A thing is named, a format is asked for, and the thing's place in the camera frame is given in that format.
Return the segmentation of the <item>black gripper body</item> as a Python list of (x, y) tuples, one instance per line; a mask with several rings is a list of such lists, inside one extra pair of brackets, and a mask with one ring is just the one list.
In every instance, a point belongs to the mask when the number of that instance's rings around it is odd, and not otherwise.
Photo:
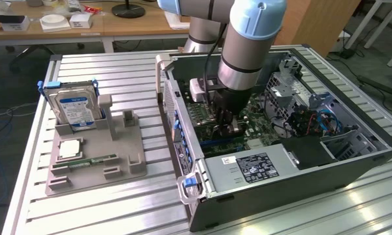
[(233, 117), (238, 115), (249, 101), (249, 90), (237, 91), (221, 89), (214, 91), (213, 111), (214, 119), (219, 125), (232, 123)]

